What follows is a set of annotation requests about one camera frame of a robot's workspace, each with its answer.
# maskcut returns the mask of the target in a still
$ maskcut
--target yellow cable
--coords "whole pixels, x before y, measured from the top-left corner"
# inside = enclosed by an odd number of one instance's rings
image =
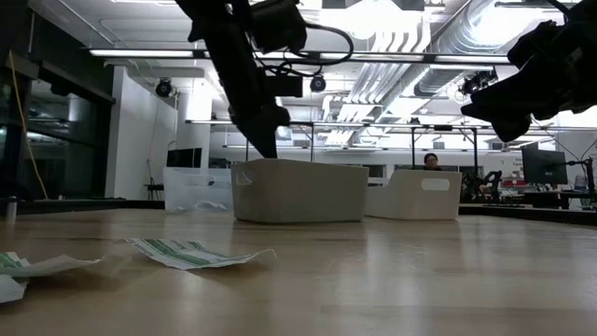
[[[27,149],[29,150],[29,156],[31,157],[31,162],[34,164],[35,175],[37,176],[37,180],[39,181],[41,190],[44,192],[44,197],[47,200],[49,197],[48,197],[48,193],[46,192],[46,186],[44,186],[44,181],[42,181],[41,176],[39,175],[39,171],[37,171],[37,163],[35,163],[34,152],[31,150],[31,143],[29,142],[29,137],[27,136],[27,123],[25,122],[25,114],[22,111],[21,96],[19,95],[19,86],[17,84],[17,71],[15,70],[15,61],[12,58],[12,50],[10,50],[8,52],[8,58],[10,59],[10,67],[12,68],[12,81],[15,86],[15,95],[17,96],[17,106],[19,107],[19,113],[21,114],[22,132],[23,132],[23,134],[25,134],[25,142],[27,144]]]

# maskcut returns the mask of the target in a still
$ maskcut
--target security camera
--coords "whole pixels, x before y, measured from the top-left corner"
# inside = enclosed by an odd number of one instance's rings
[[[160,84],[156,86],[156,94],[161,98],[170,98],[174,96],[176,94],[176,89],[172,86],[172,79],[160,79]]]
[[[315,76],[311,81],[311,91],[315,93],[323,92],[326,89],[326,80],[323,76]]]

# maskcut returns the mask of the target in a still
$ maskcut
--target wooden table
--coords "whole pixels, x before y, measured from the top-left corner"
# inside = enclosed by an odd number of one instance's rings
[[[0,250],[132,256],[113,277],[34,280],[0,305],[20,335],[597,335],[595,230],[495,217],[258,225],[117,210],[20,217]],[[182,272],[121,239],[196,240],[277,259]]]

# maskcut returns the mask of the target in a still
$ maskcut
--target white storage box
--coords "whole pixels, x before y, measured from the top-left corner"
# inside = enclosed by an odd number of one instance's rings
[[[456,219],[462,174],[400,170],[385,187],[369,187],[365,214],[391,219]]]
[[[368,168],[261,159],[232,166],[234,216],[262,223],[357,221]]]

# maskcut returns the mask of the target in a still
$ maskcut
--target clear plastic bin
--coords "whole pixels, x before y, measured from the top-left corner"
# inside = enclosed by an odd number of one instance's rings
[[[232,210],[230,169],[164,168],[166,211]]]

